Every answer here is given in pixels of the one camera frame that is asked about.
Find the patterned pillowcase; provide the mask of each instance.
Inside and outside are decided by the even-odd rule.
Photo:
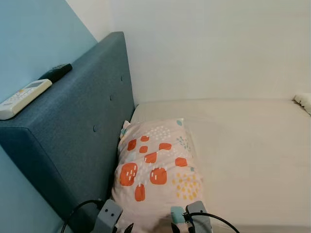
[[[202,178],[183,119],[124,123],[112,198],[123,208],[118,229],[172,232],[171,207],[202,200]]]

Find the white object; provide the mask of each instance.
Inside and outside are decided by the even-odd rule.
[[[128,223],[134,222],[132,232],[171,233],[171,218],[167,217],[171,207],[185,208],[203,199],[201,175],[193,160],[194,146],[184,127],[183,119],[175,118],[130,124],[126,128],[118,145],[119,164],[111,192],[112,199],[124,209],[118,232],[124,232]],[[156,135],[147,137],[152,128],[157,129],[156,134],[169,129],[172,137],[163,141],[157,140]],[[136,157],[128,161],[132,151],[137,151]],[[167,157],[166,153],[178,156]],[[128,178],[126,174],[131,170],[136,175]],[[182,233],[188,232],[186,224],[178,227]]]
[[[309,232],[309,115],[290,100],[187,100],[141,104],[131,123],[177,117],[191,130],[211,213],[248,233]]]
[[[295,101],[311,115],[311,93],[298,94],[295,96]]]
[[[48,79],[34,81],[0,104],[0,120],[15,116],[37,96],[44,92],[52,82]]]

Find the black remote control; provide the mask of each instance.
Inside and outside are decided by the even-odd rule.
[[[52,83],[60,80],[65,74],[72,70],[71,64],[62,64],[56,67],[53,67],[51,70],[42,75],[38,80],[48,79]]]

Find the upholstered headboard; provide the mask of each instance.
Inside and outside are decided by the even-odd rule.
[[[111,33],[13,119],[0,144],[52,208],[66,218],[79,203],[109,198],[124,120],[134,111],[124,35]],[[69,223],[89,232],[98,210]]]

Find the mattress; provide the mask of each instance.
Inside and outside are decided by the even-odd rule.
[[[303,109],[286,100],[152,102],[140,104],[131,122],[176,117],[191,131],[210,213],[245,233],[310,232],[310,116]]]

